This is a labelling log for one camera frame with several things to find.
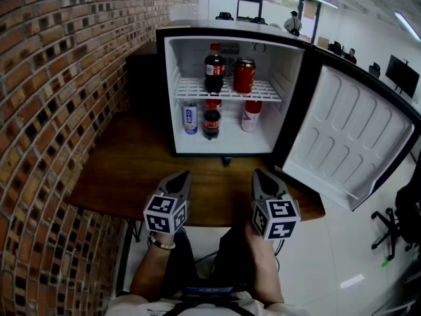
computer screen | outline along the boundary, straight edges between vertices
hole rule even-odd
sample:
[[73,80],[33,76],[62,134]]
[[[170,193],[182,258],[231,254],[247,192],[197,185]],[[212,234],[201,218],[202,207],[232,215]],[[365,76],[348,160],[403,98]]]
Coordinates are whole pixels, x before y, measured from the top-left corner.
[[410,97],[414,95],[416,85],[420,79],[419,73],[393,55],[390,55],[386,76]]

ceiling light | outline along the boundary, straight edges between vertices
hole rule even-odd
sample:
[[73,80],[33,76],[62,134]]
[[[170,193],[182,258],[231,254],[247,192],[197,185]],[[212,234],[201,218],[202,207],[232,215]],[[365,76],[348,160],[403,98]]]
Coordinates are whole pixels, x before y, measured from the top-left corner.
[[405,29],[410,32],[410,34],[417,40],[421,41],[420,36],[415,32],[414,28],[409,24],[409,22],[406,20],[406,18],[403,17],[403,15],[400,12],[395,12],[395,16],[399,21],[401,21],[401,24],[405,27]]
[[330,2],[325,1],[325,0],[316,0],[316,1],[319,1],[321,3],[325,3],[325,4],[327,4],[327,5],[329,5],[330,7],[333,7],[333,8],[339,8],[337,5],[334,5],[333,3],[330,3]]

wire shelf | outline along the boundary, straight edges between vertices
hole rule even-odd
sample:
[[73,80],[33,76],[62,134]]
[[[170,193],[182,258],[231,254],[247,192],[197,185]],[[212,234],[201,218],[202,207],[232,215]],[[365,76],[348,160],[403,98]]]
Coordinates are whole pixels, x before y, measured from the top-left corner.
[[237,93],[233,89],[234,79],[225,78],[220,93],[208,93],[204,78],[182,78],[176,91],[177,99],[231,99],[237,101],[282,102],[281,97],[268,81],[254,81],[251,93]]

mini fridge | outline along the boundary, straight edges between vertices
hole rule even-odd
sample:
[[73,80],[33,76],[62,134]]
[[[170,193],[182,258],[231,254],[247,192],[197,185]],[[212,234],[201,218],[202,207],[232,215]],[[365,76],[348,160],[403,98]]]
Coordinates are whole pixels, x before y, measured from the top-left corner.
[[[224,87],[208,94],[204,62],[219,43]],[[175,156],[269,154],[286,175],[354,210],[397,168],[421,134],[421,116],[389,87],[329,51],[277,28],[227,20],[179,20],[157,30],[171,149]],[[235,60],[256,64],[250,94],[233,90]],[[222,100],[217,139],[203,135],[206,99]],[[247,100],[262,101],[254,132],[241,129]],[[187,134],[185,104],[197,106]]]

wooden table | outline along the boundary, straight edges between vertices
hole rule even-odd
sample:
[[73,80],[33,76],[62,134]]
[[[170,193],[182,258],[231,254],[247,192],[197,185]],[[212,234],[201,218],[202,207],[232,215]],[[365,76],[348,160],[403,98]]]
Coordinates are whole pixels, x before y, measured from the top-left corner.
[[[251,175],[269,169],[260,158],[171,157],[162,127],[136,115],[116,114],[97,142],[68,202],[132,220],[143,220],[143,206],[158,183],[175,172],[192,174],[189,226],[232,226],[250,213]],[[320,196],[286,181],[299,202],[302,220],[325,215]]]

